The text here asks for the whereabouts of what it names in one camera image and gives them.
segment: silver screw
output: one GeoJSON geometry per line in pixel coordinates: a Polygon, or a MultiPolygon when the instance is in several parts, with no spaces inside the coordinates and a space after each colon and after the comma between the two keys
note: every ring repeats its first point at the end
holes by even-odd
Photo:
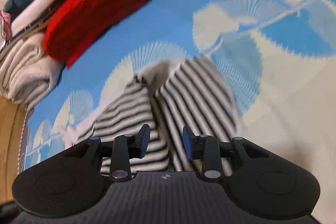
{"type": "Polygon", "coordinates": [[[111,175],[115,179],[124,179],[128,176],[128,172],[126,172],[125,170],[115,170],[112,172],[111,175]]]}
{"type": "Polygon", "coordinates": [[[204,173],[204,175],[208,178],[208,179],[217,179],[221,176],[221,173],[219,173],[216,170],[208,170],[207,172],[204,173]]]}

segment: wooden floor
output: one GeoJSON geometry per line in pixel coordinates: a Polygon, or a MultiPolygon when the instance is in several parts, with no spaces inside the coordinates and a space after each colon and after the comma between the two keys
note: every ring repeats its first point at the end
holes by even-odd
{"type": "Polygon", "coordinates": [[[0,203],[12,199],[25,111],[0,97],[0,203]]]}

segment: black and white striped fabric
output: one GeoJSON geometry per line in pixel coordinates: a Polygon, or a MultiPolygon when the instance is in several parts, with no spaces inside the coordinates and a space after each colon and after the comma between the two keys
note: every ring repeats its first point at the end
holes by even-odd
{"type": "MultiPolygon", "coordinates": [[[[124,134],[136,134],[149,124],[151,139],[143,159],[131,159],[131,171],[200,170],[189,161],[182,141],[187,124],[196,135],[215,136],[230,142],[239,119],[236,102],[217,68],[207,57],[186,59],[154,93],[144,77],[135,76],[123,94],[99,115],[78,142],[91,136],[102,142],[124,134]]],[[[101,172],[108,174],[110,158],[101,172]]]]}

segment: bed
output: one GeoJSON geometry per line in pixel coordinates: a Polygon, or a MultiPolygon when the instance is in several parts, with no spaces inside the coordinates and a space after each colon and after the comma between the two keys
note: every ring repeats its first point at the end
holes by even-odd
{"type": "Polygon", "coordinates": [[[58,127],[80,123],[145,65],[206,54],[236,97],[240,135],[312,172],[321,185],[313,215],[335,223],[335,25],[336,0],[151,0],[35,107],[23,168],[63,151],[58,127]]]}

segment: red folded garment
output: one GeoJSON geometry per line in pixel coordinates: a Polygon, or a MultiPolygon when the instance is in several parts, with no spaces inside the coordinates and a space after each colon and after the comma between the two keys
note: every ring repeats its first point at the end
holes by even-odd
{"type": "Polygon", "coordinates": [[[50,18],[42,46],[70,68],[107,28],[147,0],[67,0],[50,18]]]}

